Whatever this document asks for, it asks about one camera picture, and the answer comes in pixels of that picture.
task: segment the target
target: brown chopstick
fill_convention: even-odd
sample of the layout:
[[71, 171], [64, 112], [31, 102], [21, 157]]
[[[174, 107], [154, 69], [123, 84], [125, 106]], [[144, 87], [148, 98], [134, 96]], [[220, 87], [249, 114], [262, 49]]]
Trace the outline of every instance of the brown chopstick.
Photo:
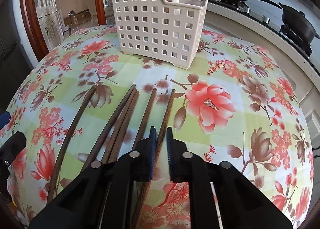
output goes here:
[[151, 112], [151, 109], [152, 109], [153, 101], [155, 100], [155, 97], [156, 97], [156, 93], [157, 93], [157, 88], [153, 88], [151, 96], [150, 96], [150, 99], [149, 99], [149, 102], [148, 102], [147, 107], [146, 107], [146, 110], [145, 110], [145, 112], [143, 114], [142, 121], [141, 121], [140, 126], [139, 126], [139, 130], [138, 130], [136, 138], [134, 140], [134, 143], [133, 143], [133, 146], [132, 146], [132, 150], [135, 149], [137, 142], [142, 139], [142, 136], [143, 136], [144, 131], [146, 129], [147, 122], [148, 122], [148, 119], [149, 119], [149, 115], [150, 115], [150, 112]]
[[[169, 120], [169, 117], [170, 117], [170, 113], [171, 113], [171, 109], [172, 109], [172, 104], [173, 104], [173, 99], [174, 99], [175, 93], [176, 93], [176, 90], [173, 89], [171, 91], [169, 102], [168, 102], [167, 108], [165, 110], [164, 117], [163, 117], [163, 120], [162, 120], [162, 124], [161, 124], [160, 130], [159, 130], [159, 133], [158, 133], [158, 138], [157, 138], [157, 141], [156, 141], [156, 153], [155, 153], [154, 167], [156, 167], [156, 163], [157, 163], [157, 160], [158, 160], [158, 157], [159, 157], [159, 153], [160, 153], [160, 150], [161, 150], [161, 146], [162, 146], [162, 143], [163, 143], [165, 131], [167, 129], [168, 120]], [[144, 202], [146, 200], [146, 197], [147, 197], [147, 194], [149, 192], [150, 185], [151, 185], [151, 182], [144, 182], [143, 185], [142, 185], [142, 189], [141, 189], [141, 192], [140, 192], [140, 195], [138, 197], [138, 201], [137, 201], [136, 207], [135, 207], [133, 215], [132, 215], [131, 229], [135, 229], [137, 227], [137, 225], [138, 225], [138, 222], [139, 222], [139, 219], [140, 219], [140, 216], [141, 216], [141, 210], [143, 208], [143, 204], [144, 204]]]
[[93, 94], [96, 92], [96, 87], [91, 87], [91, 89], [88, 92], [87, 97], [85, 97], [84, 101], [82, 102], [75, 118], [73, 119], [69, 130], [67, 131], [66, 137], [63, 140], [63, 143], [61, 145], [59, 154], [57, 156], [57, 160], [56, 163], [54, 164], [54, 168], [52, 171], [52, 175], [51, 175], [51, 180], [50, 180], [50, 184], [49, 184], [49, 190], [48, 190], [48, 197], [47, 197], [47, 204], [50, 203], [50, 201], [53, 199], [53, 194], [54, 194], [54, 190], [56, 189], [56, 184], [57, 184], [57, 180], [58, 180], [58, 175], [61, 169], [61, 165], [63, 162], [63, 158], [66, 155], [67, 152], [67, 148], [69, 145], [69, 142], [72, 138], [73, 132], [77, 127], [77, 124], [82, 116], [82, 114], [84, 113], [85, 108], [87, 107], [89, 101], [91, 100]]
[[132, 99], [132, 102], [130, 103], [130, 106], [129, 106], [129, 109], [127, 111], [127, 114], [124, 117], [124, 121], [123, 121], [123, 123], [121, 125], [121, 128], [119, 130], [116, 142], [113, 145], [113, 148], [112, 148], [112, 151], [110, 153], [110, 157], [109, 157], [107, 163], [114, 162], [118, 158], [119, 151], [120, 151], [120, 148], [121, 148], [121, 144], [122, 144], [124, 135], [125, 135], [125, 133], [127, 131], [127, 128], [128, 128], [128, 125], [129, 125], [133, 110], [134, 110], [134, 108], [136, 106], [136, 103], [138, 101], [138, 97], [139, 97], [139, 91], [136, 91], [135, 94], [134, 94], [134, 97]]
[[129, 90], [127, 91], [127, 93], [125, 94], [125, 96], [122, 98], [121, 102], [119, 103], [119, 105], [117, 106], [117, 108], [115, 109], [115, 111], [113, 112], [112, 116], [110, 117], [110, 119], [108, 120], [106, 126], [104, 127], [104, 129], [102, 130], [101, 134], [99, 135], [96, 143], [94, 144], [92, 150], [89, 153], [89, 156], [87, 158], [87, 160], [85, 161], [81, 172], [84, 171], [88, 166], [90, 166], [90, 164], [96, 159], [101, 146], [103, 145], [105, 139], [107, 138], [111, 128], [113, 127], [113, 125], [115, 124], [119, 114], [121, 113], [122, 109], [124, 108], [124, 105], [126, 104], [128, 98], [130, 97], [131, 92], [133, 91], [133, 89], [135, 88], [135, 84], [133, 84]]
[[130, 94], [130, 97], [129, 97], [128, 101], [126, 102], [126, 104], [125, 104], [125, 106], [124, 106], [124, 108], [123, 108], [123, 110], [122, 110], [122, 112], [120, 114], [120, 117], [116, 121], [115, 128], [114, 128], [114, 130], [112, 132], [112, 135], [111, 135], [110, 139], [108, 140], [108, 143], [106, 145], [106, 149], [105, 149], [104, 154], [103, 154], [102, 159], [101, 159], [101, 162], [103, 164], [108, 163], [108, 159], [110, 157], [113, 145], [114, 145], [114, 143], [115, 143], [115, 141], [117, 139], [117, 136], [119, 134], [119, 130], [120, 130], [121, 126], [122, 126], [122, 123], [124, 121], [124, 118], [125, 118], [125, 116], [127, 114], [127, 111], [128, 111], [128, 109], [130, 107], [130, 104], [131, 104], [131, 102], [132, 102], [132, 100], [134, 98], [134, 95], [135, 95], [136, 91], [137, 91], [136, 88], [133, 89], [133, 91]]

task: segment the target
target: white countertop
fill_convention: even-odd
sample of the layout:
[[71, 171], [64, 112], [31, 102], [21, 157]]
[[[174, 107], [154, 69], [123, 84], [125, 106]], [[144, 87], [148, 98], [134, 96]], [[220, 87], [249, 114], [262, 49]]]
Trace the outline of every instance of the white countertop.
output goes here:
[[233, 20], [267, 39], [288, 57], [290, 57], [297, 64], [297, 66], [300, 67], [301, 70], [308, 76], [308, 78], [313, 82], [317, 90], [320, 92], [320, 76], [313, 69], [310, 63], [294, 47], [292, 47], [279, 35], [274, 33], [269, 28], [265, 27], [264, 25], [260, 24], [259, 22], [223, 6], [208, 3], [207, 10]]

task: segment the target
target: white chair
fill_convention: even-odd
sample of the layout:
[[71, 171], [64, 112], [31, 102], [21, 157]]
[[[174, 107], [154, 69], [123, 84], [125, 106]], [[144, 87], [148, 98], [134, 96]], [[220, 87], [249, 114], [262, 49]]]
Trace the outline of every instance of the white chair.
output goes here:
[[89, 9], [89, 12], [91, 14], [91, 23], [92, 26], [98, 26], [98, 17], [97, 17], [97, 10], [96, 10], [96, 4], [94, 0], [85, 0]]

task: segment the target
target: white plastic basket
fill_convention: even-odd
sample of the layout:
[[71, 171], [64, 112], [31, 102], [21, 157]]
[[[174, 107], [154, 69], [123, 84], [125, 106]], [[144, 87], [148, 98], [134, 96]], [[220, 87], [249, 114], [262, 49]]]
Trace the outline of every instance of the white plastic basket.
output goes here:
[[113, 0], [120, 49], [188, 69], [198, 50], [208, 0]]

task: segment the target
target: table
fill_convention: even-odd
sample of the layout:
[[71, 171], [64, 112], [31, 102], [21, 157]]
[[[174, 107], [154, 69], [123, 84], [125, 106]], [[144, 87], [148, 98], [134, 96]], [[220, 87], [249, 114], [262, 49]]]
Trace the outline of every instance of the table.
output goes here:
[[[267, 50], [204, 30], [191, 67], [183, 70], [160, 60], [122, 54], [116, 27], [103, 25], [75, 32], [50, 52], [8, 107], [12, 116], [0, 130], [1, 143], [15, 131], [27, 138], [8, 180], [15, 212], [23, 223], [28, 224], [45, 206], [56, 157], [85, 94], [96, 86], [63, 160], [58, 193], [79, 174], [132, 83], [140, 97], [120, 155], [131, 150], [152, 89], [157, 88], [157, 96], [145, 137], [150, 126], [159, 131], [174, 88], [168, 124], [174, 137], [208, 162], [231, 162], [295, 228], [304, 220], [313, 184], [310, 137], [294, 91]], [[186, 183], [169, 180], [164, 144], [139, 227], [189, 228], [188, 198]]]

